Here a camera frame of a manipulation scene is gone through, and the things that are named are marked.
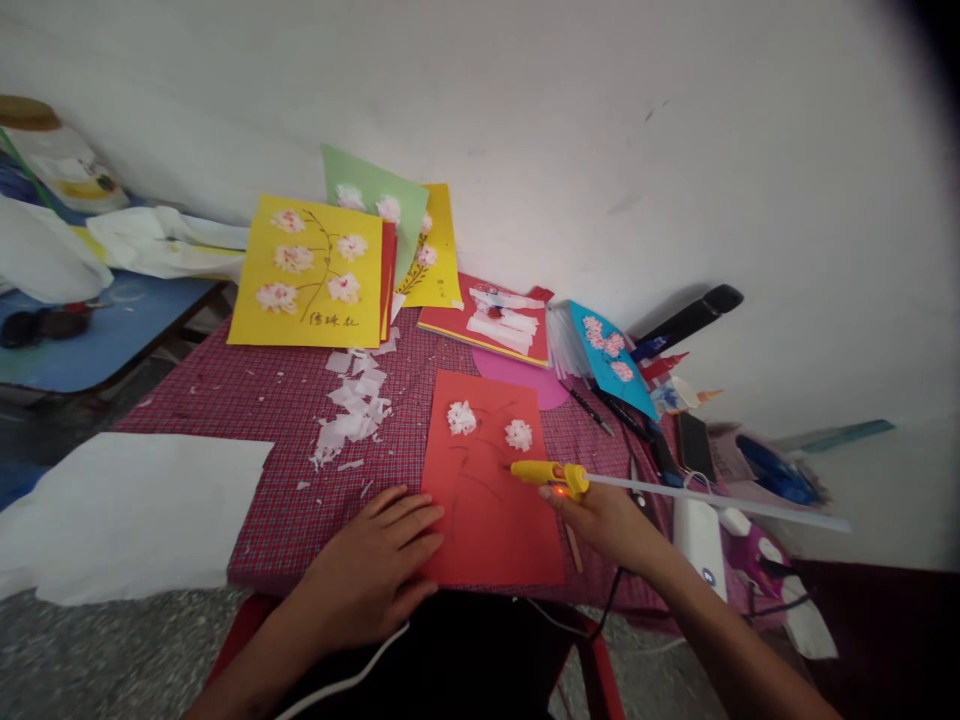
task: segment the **handmade card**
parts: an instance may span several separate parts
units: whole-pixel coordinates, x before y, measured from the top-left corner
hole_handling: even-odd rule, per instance
[[[397,286],[397,292],[407,296],[406,307],[456,307],[461,297],[450,188],[446,185],[424,187],[430,191],[430,201],[420,226],[420,242],[413,266]]]
[[[570,316],[601,390],[629,403],[651,420],[659,420],[626,341],[609,320],[570,301]]]
[[[463,310],[427,307],[418,326],[547,367],[546,303],[460,273]]]
[[[546,459],[535,390],[438,370],[421,488],[446,513],[424,574],[443,585],[565,582],[556,513],[504,469]]]
[[[227,342],[375,348],[383,221],[264,195]]]
[[[383,223],[383,258],[380,263],[380,342],[390,339],[393,321],[393,278],[397,261],[397,226]]]
[[[397,226],[395,275],[399,282],[413,263],[430,191],[330,145],[321,150],[327,202],[379,215]]]

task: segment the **concrete floor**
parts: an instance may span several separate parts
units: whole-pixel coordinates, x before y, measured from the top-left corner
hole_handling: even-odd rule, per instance
[[[52,465],[123,417],[171,369],[151,358],[108,407],[43,401],[29,423],[0,421],[0,457]],[[165,593],[147,600],[62,608],[22,593],[0,602],[0,717],[176,718],[199,692],[245,593]],[[613,617],[605,631],[628,718],[723,718],[686,645]],[[574,653],[550,710],[587,718]]]

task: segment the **red checkered tablecloth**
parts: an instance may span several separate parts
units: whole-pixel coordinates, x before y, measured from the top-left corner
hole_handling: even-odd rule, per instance
[[[400,482],[419,490],[427,447],[433,385],[438,368],[479,375],[469,347],[417,329],[418,311],[398,316],[398,350],[379,356],[387,380],[381,397],[393,401],[394,413],[381,426],[383,442],[367,438],[347,443],[343,453],[318,473],[313,455],[321,418],[338,408],[326,397],[341,384],[324,370],[325,348],[227,345],[229,320],[183,361],[114,430],[136,433],[183,433],[276,443],[230,560],[232,582],[259,592],[285,595],[326,542],[381,490]],[[636,441],[601,403],[592,403],[617,437],[610,438],[572,399],[541,413],[551,460],[578,463],[590,471],[629,477],[626,442]],[[675,449],[674,423],[663,423]],[[656,482],[639,447],[642,479]],[[359,468],[337,471],[353,460]],[[363,489],[371,483],[361,498]],[[302,490],[300,483],[309,483]],[[672,501],[656,498],[661,527],[672,532]],[[615,568],[580,543],[583,573],[570,556],[561,533],[567,582],[563,586],[471,587],[470,589],[602,607]],[[727,567],[730,602],[747,611],[747,591]],[[769,603],[758,602],[763,608]],[[647,626],[667,620],[663,601],[642,580],[624,576],[614,609]],[[765,624],[775,624],[772,616]]]

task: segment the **yellow card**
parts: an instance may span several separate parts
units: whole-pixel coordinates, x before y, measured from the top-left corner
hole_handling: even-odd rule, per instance
[[[420,227],[413,265],[397,286],[397,292],[407,296],[404,307],[454,307],[463,298],[457,277],[450,188],[446,185],[424,187],[430,191],[427,214]]]
[[[380,345],[383,221],[264,195],[227,343]]]

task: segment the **red card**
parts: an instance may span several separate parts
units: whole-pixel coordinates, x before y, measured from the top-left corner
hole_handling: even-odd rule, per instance
[[[483,312],[482,309],[478,312],[477,299],[470,293],[471,289],[484,298],[493,299],[492,313]],[[536,290],[541,293],[549,292],[542,288]],[[500,301],[496,300],[498,294],[502,295]],[[533,298],[516,295],[463,273],[460,273],[460,295],[463,298],[463,310],[425,307],[417,323],[419,327],[541,367],[550,364],[547,309],[541,296]],[[511,307],[523,304],[539,304],[540,307]],[[529,335],[522,331],[532,327],[534,320],[536,332],[532,335],[532,341],[524,345],[525,338],[529,338]]]
[[[464,400],[477,429],[451,435],[447,411]],[[533,430],[528,452],[507,445],[505,428],[516,419]],[[535,486],[503,469],[546,459],[536,390],[438,370],[421,486],[446,513],[436,525],[443,545],[424,574],[443,585],[562,585],[556,513]]]
[[[390,339],[390,320],[393,314],[393,285],[397,271],[397,227],[383,223],[383,254],[380,268],[380,342]]]

